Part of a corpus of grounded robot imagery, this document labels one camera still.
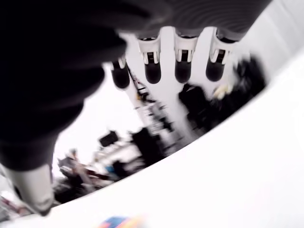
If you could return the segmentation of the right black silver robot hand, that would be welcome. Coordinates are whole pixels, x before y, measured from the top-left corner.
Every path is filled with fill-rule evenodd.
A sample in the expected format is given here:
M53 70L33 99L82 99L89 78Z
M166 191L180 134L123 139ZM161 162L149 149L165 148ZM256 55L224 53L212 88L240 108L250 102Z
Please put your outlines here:
M129 84L127 43L134 34L147 80L161 78L160 30L175 29L175 77L185 83L199 35L213 27L206 75L222 77L233 46L267 0L3 0L0 3L0 163L18 198L46 216L54 202L52 160L58 136L113 65Z

